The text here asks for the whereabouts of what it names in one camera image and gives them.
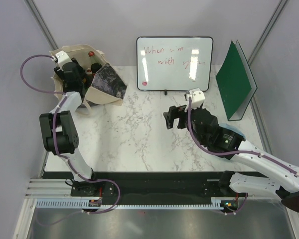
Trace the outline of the Coca-Cola glass bottle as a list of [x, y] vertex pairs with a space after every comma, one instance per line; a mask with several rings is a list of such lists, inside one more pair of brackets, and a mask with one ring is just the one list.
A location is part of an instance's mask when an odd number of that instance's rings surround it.
[[102, 68], [102, 65], [93, 51], [89, 51], [88, 56], [91, 62], [91, 71], [95, 75]]

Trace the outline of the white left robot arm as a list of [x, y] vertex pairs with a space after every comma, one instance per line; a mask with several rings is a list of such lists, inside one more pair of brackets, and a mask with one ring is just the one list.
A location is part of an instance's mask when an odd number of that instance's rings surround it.
[[82, 190], [94, 196], [99, 192], [99, 183], [92, 179], [93, 170], [78, 149], [79, 136], [72, 117], [84, 100], [85, 72], [76, 60], [58, 63], [56, 69], [63, 77], [62, 98], [51, 112], [39, 117], [43, 145], [46, 151], [63, 160], [75, 181], [84, 181]]

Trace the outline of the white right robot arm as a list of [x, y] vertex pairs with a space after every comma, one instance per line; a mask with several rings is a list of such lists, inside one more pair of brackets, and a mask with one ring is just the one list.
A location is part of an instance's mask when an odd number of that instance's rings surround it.
[[186, 128], [204, 152], [239, 162], [262, 174], [262, 177], [257, 177], [224, 171], [218, 182], [222, 195], [274, 196], [285, 207], [299, 213], [299, 167], [260, 150], [238, 130], [220, 125], [218, 118], [203, 107], [189, 110], [186, 106], [172, 106], [163, 117], [167, 129], [173, 128], [175, 119], [178, 119], [178, 129]]

